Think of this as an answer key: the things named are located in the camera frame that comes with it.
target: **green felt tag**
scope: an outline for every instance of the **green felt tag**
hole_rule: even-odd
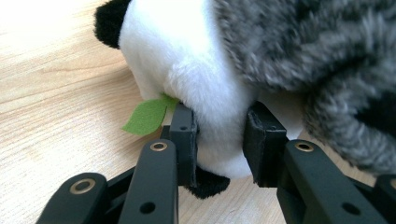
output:
[[[122,129],[128,133],[146,135],[154,133],[163,123],[166,109],[175,109],[178,99],[162,94],[160,99],[147,100],[134,109]]]

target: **wooden table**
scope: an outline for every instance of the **wooden table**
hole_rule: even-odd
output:
[[[34,223],[66,179],[84,172],[110,179],[158,136],[121,130],[141,98],[120,51],[93,35],[93,13],[105,1],[0,3],[0,223]],[[250,177],[205,201],[180,188],[179,220],[284,223],[275,193]]]

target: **wooden surface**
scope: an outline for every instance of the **wooden surface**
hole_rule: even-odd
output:
[[[84,172],[110,179],[158,135],[120,129],[141,98],[120,52],[93,35],[93,12],[104,2],[0,3],[0,223],[34,223],[66,179]],[[275,193],[251,178],[205,201],[179,189],[179,220],[284,223]]]

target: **wood grain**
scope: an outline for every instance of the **wood grain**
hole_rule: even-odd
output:
[[[93,13],[105,1],[0,3],[0,223],[34,223],[66,179],[110,179],[158,136],[120,129],[141,98],[120,52],[93,35]],[[250,177],[205,201],[180,189],[180,223],[284,223],[275,193]]]

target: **plush toy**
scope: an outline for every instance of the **plush toy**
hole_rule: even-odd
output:
[[[351,164],[396,173],[395,1],[112,0],[95,17],[144,99],[194,111],[198,166],[219,182],[250,175],[242,133],[256,100],[289,139],[304,121]]]

